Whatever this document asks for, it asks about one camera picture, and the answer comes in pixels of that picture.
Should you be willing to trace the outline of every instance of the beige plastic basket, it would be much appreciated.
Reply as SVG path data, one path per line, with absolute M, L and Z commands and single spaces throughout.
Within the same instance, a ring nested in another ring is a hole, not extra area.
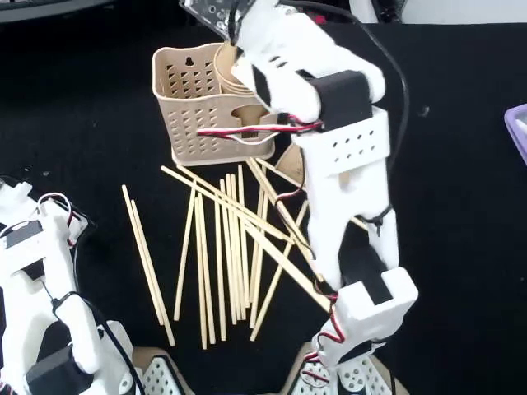
M 274 140 L 246 146 L 215 137 L 199 137 L 198 128 L 237 128 L 232 112 L 247 105 L 260 105 L 254 96 L 223 95 L 214 73 L 214 54 L 221 44 L 158 49 L 152 58 L 152 90 L 159 102 L 172 145 L 172 158 L 181 165 L 236 162 L 249 157 L 267 159 L 274 153 Z M 268 114 L 261 123 L 275 123 Z M 256 142 L 262 137 L 248 138 Z

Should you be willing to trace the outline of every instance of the purple container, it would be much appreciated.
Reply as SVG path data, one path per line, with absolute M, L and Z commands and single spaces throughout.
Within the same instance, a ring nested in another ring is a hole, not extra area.
M 505 125 L 527 165 L 527 105 L 507 110 L 505 112 Z

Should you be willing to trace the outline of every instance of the black table surface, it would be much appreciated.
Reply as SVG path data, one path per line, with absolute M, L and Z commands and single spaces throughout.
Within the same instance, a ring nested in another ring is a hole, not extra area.
M 134 345 L 166 348 L 196 393 L 277 391 L 302 342 L 326 319 L 321 309 L 284 276 L 256 342 L 246 325 L 229 325 L 227 342 L 202 351 L 191 253 L 182 319 L 173 325 L 177 346 L 170 349 L 119 189 L 127 184 L 137 200 L 171 315 L 189 191 L 159 170 L 171 165 L 170 145 L 151 90 L 151 59 L 162 46 L 217 37 L 204 28 L 134 26 L 103 14 L 0 35 L 0 173 L 63 191 L 97 223 L 79 257 L 82 291 L 126 327 Z M 420 291 L 380 358 L 411 393 L 520 390 L 522 364 L 514 359 L 527 351 L 527 168 L 503 114 L 527 101 L 520 58 L 527 26 L 372 29 L 399 60 L 412 92 L 390 192 L 401 265 Z M 389 64 L 357 29 L 327 30 L 385 70 L 380 106 L 395 130 L 400 87 Z M 286 143 L 279 139 L 278 153 Z M 197 171 L 217 182 L 234 169 Z M 249 177 L 247 184 L 254 208 L 257 184 Z M 212 205 L 205 208 L 212 229 Z M 211 251 L 213 245 L 209 240 Z M 306 270 L 300 255 L 291 259 Z M 264 259 L 264 289 L 275 267 Z

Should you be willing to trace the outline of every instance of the basket hole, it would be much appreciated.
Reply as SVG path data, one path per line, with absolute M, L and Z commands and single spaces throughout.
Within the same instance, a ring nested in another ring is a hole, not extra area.
M 258 125 L 260 119 L 267 114 L 269 114 L 269 112 L 262 105 L 244 105 L 237 109 L 233 109 L 231 112 L 232 117 L 240 120 L 241 126 Z

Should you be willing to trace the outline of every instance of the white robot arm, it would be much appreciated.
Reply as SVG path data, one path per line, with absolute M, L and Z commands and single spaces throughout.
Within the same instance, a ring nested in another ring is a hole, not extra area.
M 383 97 L 385 79 L 379 68 L 337 46 L 293 7 L 273 0 L 229 4 L 182 2 L 226 39 L 235 36 L 239 58 L 232 74 L 269 111 L 292 114 L 303 123 L 324 122 L 323 131 L 292 140 L 305 157 L 308 231 L 315 255 L 310 265 L 336 292 L 331 319 L 312 341 L 334 376 L 338 364 L 384 344 L 418 295 L 399 267 L 386 171 L 388 114 L 371 105 Z M 230 20 L 233 11 L 236 17 Z M 368 229 L 362 265 L 354 257 L 338 259 L 352 216 L 362 217 Z
M 27 183 L 0 185 L 0 221 L 18 224 L 0 232 L 6 315 L 2 381 L 18 395 L 127 393 L 132 375 L 114 344 L 120 344 L 129 361 L 133 348 L 123 326 L 105 323 L 112 333 L 98 328 L 93 306 L 77 294 L 70 245 L 87 221 L 74 215 L 69 202 L 64 206 L 52 199 L 65 198 L 62 194 L 35 202 L 30 190 Z M 58 320 L 71 342 L 42 355 L 51 348 L 46 344 L 56 341 L 47 332 Z

